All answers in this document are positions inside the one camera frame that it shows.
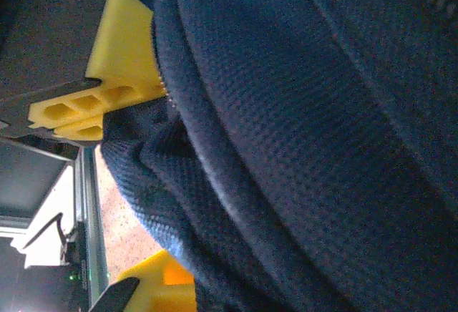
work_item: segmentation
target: navy blue backpack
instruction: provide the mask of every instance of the navy blue backpack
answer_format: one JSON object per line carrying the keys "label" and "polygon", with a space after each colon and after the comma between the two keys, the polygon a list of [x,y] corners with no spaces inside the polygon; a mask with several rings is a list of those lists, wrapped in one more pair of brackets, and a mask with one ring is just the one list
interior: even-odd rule
{"label": "navy blue backpack", "polygon": [[102,154],[200,311],[458,311],[457,0],[142,0]]}

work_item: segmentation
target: honeycomb holes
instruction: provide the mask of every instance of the honeycomb holes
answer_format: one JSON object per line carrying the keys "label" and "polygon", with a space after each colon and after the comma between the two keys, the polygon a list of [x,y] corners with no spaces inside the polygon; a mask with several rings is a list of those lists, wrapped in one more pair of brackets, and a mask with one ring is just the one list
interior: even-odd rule
{"label": "honeycomb holes", "polygon": [[135,89],[129,86],[111,88],[102,92],[102,95],[112,106],[126,104],[138,98]]}
{"label": "honeycomb holes", "polygon": [[91,126],[77,131],[78,135],[87,139],[102,139],[103,130],[99,126]]}
{"label": "honeycomb holes", "polygon": [[63,103],[55,104],[44,109],[43,114],[53,121],[76,117],[78,112]]}
{"label": "honeycomb holes", "polygon": [[83,96],[78,99],[73,99],[71,103],[80,108],[81,110],[84,110],[85,112],[92,111],[100,107],[100,105],[102,104],[99,99],[92,95]]}

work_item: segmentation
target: yellow bracket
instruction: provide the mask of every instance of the yellow bracket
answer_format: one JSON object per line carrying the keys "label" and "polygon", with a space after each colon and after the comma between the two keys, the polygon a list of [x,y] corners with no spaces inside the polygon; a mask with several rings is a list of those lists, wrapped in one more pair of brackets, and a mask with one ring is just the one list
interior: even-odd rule
{"label": "yellow bracket", "polygon": [[107,0],[86,68],[101,85],[30,105],[30,127],[57,137],[101,140],[103,114],[165,96],[153,57],[152,11],[138,0]]}
{"label": "yellow bracket", "polygon": [[196,312],[194,278],[165,250],[126,270],[119,277],[140,283],[124,312]]}

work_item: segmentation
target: cable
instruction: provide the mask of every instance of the cable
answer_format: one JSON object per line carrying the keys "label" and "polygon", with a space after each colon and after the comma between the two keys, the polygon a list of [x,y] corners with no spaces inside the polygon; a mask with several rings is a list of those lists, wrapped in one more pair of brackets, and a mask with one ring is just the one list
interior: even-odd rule
{"label": "cable", "polygon": [[27,242],[27,244],[22,248],[22,250],[24,250],[25,248],[28,248],[35,240],[37,240],[39,238],[40,235],[43,234],[44,231],[47,230],[47,228],[49,226],[52,225],[52,223],[55,221],[56,224],[57,224],[57,232],[59,233],[59,237],[60,237],[60,241],[62,243],[62,246],[65,245],[65,243],[67,242],[66,239],[65,239],[65,234],[64,234],[64,231],[62,231],[62,227],[61,227],[61,221],[62,221],[62,217],[64,216],[64,214],[62,212],[58,213],[56,216],[54,216],[50,221],[48,221],[41,229],[40,231],[38,231],[36,233],[36,235]]}

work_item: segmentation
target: speckled floor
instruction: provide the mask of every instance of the speckled floor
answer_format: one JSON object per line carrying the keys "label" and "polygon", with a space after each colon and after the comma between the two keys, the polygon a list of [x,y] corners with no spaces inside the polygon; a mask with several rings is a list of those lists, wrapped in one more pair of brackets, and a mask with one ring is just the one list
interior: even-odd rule
{"label": "speckled floor", "polygon": [[112,283],[122,271],[155,254],[161,247],[121,198],[99,148],[95,154],[109,281]]}

